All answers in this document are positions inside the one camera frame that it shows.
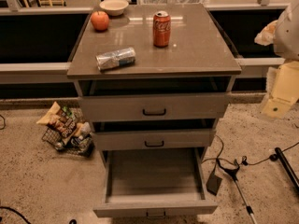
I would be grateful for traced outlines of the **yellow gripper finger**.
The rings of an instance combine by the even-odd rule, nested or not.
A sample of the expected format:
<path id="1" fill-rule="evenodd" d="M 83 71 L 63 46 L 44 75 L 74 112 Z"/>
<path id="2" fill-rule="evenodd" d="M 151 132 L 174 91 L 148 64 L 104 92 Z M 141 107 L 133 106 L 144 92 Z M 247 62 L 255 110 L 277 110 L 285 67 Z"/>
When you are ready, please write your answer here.
<path id="1" fill-rule="evenodd" d="M 261 115 L 282 119 L 299 100 L 299 62 L 270 67 L 266 77 L 266 95 L 261 103 Z"/>
<path id="2" fill-rule="evenodd" d="M 270 23 L 268 23 L 261 30 L 261 32 L 255 36 L 254 42 L 262 46 L 268 46 L 272 44 L 274 41 L 274 34 L 275 34 L 277 23 L 278 21 L 271 21 Z"/>

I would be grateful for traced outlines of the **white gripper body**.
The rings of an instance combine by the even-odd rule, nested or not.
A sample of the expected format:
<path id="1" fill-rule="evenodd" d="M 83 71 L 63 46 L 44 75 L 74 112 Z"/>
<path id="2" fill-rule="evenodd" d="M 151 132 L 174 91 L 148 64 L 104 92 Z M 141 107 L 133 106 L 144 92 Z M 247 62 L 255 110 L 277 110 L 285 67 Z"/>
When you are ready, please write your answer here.
<path id="1" fill-rule="evenodd" d="M 289 3 L 278 18 L 274 52 L 286 60 L 299 60 L 299 1 Z"/>

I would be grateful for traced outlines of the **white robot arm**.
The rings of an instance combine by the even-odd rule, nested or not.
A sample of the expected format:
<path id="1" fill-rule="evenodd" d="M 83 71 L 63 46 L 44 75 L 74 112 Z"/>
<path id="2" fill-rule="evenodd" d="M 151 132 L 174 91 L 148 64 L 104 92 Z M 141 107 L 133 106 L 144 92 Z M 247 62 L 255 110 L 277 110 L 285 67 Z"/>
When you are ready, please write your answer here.
<path id="1" fill-rule="evenodd" d="M 299 100 L 299 0 L 288 4 L 275 21 L 268 23 L 254 38 L 259 45 L 273 45 L 284 59 L 278 68 L 270 67 L 266 95 L 260 106 L 265 119 L 282 119 Z"/>

